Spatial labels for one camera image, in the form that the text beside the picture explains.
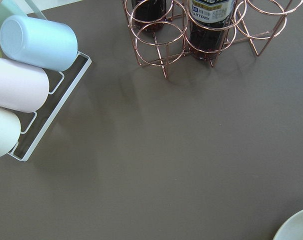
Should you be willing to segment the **light blue cup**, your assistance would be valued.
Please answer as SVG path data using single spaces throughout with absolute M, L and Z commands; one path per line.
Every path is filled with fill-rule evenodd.
M 0 27 L 0 47 L 15 61 L 63 72 L 76 60 L 78 40 L 64 23 L 12 15 Z

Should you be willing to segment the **dark tea bottle in rack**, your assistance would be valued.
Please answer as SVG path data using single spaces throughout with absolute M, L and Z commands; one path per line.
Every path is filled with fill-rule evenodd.
M 235 9 L 235 0 L 191 0 L 189 11 L 193 21 L 190 23 L 189 42 L 192 55 L 198 60 L 213 60 L 214 51 L 220 48 L 225 34 L 220 28 L 227 27 Z

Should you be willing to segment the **pink cup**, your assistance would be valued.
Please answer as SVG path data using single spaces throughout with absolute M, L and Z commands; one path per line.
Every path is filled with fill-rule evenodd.
M 46 102 L 49 86 L 42 68 L 0 58 L 0 107 L 35 112 Z

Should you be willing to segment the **pale green cup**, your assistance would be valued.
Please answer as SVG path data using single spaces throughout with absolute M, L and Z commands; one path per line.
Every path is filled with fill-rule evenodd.
M 21 122 L 16 114 L 0 107 L 0 157 L 8 153 L 21 134 Z

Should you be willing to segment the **white plate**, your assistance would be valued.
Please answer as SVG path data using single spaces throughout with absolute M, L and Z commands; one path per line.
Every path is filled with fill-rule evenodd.
M 303 209 L 280 226 L 273 240 L 303 240 Z

